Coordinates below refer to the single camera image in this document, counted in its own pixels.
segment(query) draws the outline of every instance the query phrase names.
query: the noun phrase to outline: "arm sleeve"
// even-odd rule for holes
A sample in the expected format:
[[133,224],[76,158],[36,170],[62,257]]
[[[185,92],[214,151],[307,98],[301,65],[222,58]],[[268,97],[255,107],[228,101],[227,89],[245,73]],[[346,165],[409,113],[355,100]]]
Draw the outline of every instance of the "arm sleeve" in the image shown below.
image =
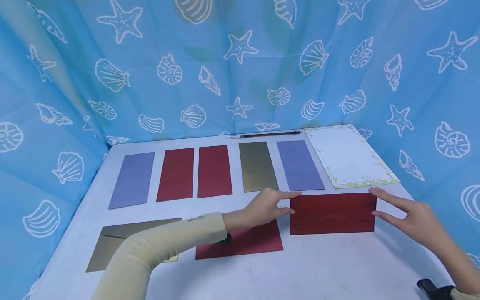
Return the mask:
[[450,293],[454,300],[480,300],[480,295],[467,295],[460,293],[456,288]]
[[113,255],[92,300],[144,300],[153,269],[200,244],[224,240],[221,213],[165,224],[126,239]]

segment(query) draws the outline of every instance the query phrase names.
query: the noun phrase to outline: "blue curtain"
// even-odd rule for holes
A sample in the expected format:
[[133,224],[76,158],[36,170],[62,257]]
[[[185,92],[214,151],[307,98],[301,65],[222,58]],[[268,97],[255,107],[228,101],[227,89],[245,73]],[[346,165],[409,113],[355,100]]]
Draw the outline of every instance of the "blue curtain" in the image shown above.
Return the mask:
[[477,0],[0,2],[0,289],[109,145],[353,123],[480,264]]

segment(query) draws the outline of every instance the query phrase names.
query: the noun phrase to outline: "white table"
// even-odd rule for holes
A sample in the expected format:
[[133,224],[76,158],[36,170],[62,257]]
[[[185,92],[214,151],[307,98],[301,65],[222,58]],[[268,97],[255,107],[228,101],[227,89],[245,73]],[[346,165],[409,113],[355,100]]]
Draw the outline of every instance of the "white table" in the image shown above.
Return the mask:
[[[288,190],[277,141],[307,141],[326,189],[309,194],[367,192],[368,188],[335,190],[304,133],[265,138],[229,139],[225,136],[120,144],[109,152],[71,224],[33,290],[31,300],[89,299],[103,272],[85,273],[103,226],[174,217],[190,218],[213,211],[244,207],[256,192],[243,192],[238,143],[267,141],[278,185]],[[197,190],[198,147],[228,145],[233,194],[156,202],[164,151],[195,148],[193,194]],[[155,151],[146,204],[108,210],[123,157]],[[410,198],[401,184],[383,188]],[[288,206],[282,200],[280,206]],[[378,210],[402,217],[403,212],[378,201]],[[147,299],[299,299],[405,300],[425,299],[416,282],[430,278],[437,286],[451,279],[431,252],[377,219],[375,232],[289,235],[289,217],[278,220],[284,250],[215,259],[195,260],[195,249],[152,273]]]

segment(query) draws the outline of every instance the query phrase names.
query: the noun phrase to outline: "gold envelope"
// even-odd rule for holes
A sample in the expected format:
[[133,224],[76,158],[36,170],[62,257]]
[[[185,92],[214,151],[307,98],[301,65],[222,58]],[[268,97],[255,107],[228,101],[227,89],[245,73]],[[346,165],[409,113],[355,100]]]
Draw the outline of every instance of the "gold envelope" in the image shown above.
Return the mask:
[[[113,226],[106,226],[102,228],[98,241],[96,242],[95,249],[93,250],[92,257],[88,263],[86,272],[103,271],[107,268],[108,263],[113,257],[113,254],[117,251],[120,245],[129,236],[138,233],[140,231],[148,230],[160,225],[180,221],[181,218],[148,221],[131,224],[120,224]],[[166,262],[175,262],[178,260],[178,255],[173,256]]]

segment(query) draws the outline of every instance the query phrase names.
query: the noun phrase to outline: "scallop shell print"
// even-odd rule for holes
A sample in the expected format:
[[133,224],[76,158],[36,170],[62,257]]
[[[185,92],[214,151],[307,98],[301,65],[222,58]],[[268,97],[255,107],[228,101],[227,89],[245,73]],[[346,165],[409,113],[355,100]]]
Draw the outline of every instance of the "scallop shell print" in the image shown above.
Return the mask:
[[399,165],[405,169],[408,174],[411,174],[413,177],[419,179],[420,181],[425,181],[423,174],[417,168],[417,166],[413,163],[411,157],[408,156],[405,151],[400,150],[400,156],[398,157]]
[[444,121],[435,131],[434,141],[437,151],[448,157],[461,158],[470,152],[467,135],[460,131],[453,131]]
[[175,0],[181,15],[192,24],[205,21],[212,12],[213,0]]
[[480,184],[465,188],[460,195],[460,201],[467,214],[480,222]]
[[143,129],[152,133],[161,133],[165,128],[162,118],[149,118],[144,114],[138,117],[138,123]]
[[423,11],[429,11],[447,3],[448,0],[415,0],[415,3]]
[[300,71],[307,76],[316,68],[323,68],[328,56],[321,39],[311,42],[300,56]]
[[220,92],[220,88],[218,87],[215,79],[213,78],[213,75],[206,67],[200,67],[200,74],[198,74],[198,80],[203,83],[205,87],[210,91],[214,92],[218,96],[222,95],[222,93]]
[[34,212],[22,218],[26,231],[36,238],[44,238],[54,233],[60,220],[60,210],[52,201],[46,199]]
[[307,103],[301,109],[301,116],[307,120],[315,119],[324,109],[324,102],[316,103],[312,99],[308,100]]
[[186,110],[181,111],[180,122],[184,122],[191,128],[202,126],[207,120],[207,114],[200,106],[193,104]]
[[128,137],[124,137],[124,136],[113,136],[113,135],[103,135],[103,136],[105,136],[105,138],[107,139],[107,143],[110,144],[110,146],[122,144],[130,140]]
[[290,101],[290,91],[281,87],[278,90],[267,90],[267,97],[270,103],[275,106],[284,105]]
[[273,0],[277,17],[285,20],[291,29],[297,21],[297,0]]
[[95,75],[98,81],[114,92],[120,91],[125,85],[130,86],[130,74],[120,71],[106,59],[100,59],[95,63]]
[[24,141],[24,133],[16,124],[0,123],[0,153],[15,150]]
[[58,112],[51,106],[45,105],[43,103],[37,103],[36,107],[40,111],[40,118],[43,122],[47,124],[57,124],[61,125],[72,125],[73,122],[67,116],[64,116],[62,113]]
[[177,84],[183,78],[183,70],[175,64],[175,60],[171,54],[162,57],[162,60],[156,68],[156,73],[161,80],[169,85]]
[[264,132],[264,131],[271,131],[275,128],[279,128],[280,125],[278,125],[277,123],[258,123],[258,124],[255,124],[255,127],[258,129],[258,131]]
[[353,51],[350,56],[350,65],[354,68],[361,68],[366,65],[373,57],[373,36],[369,39],[364,40],[360,45]]
[[365,139],[365,141],[367,141],[373,135],[373,131],[370,129],[360,128],[359,133]]
[[82,181],[84,177],[84,159],[75,152],[60,152],[57,168],[52,170],[61,184],[67,181]]
[[338,106],[342,108],[343,114],[355,112],[362,109],[367,103],[367,97],[362,90],[358,90],[350,96],[345,96]]
[[117,117],[117,113],[107,103],[103,101],[89,101],[88,104],[90,104],[90,107],[97,112],[100,116],[104,117],[107,120],[113,120]]

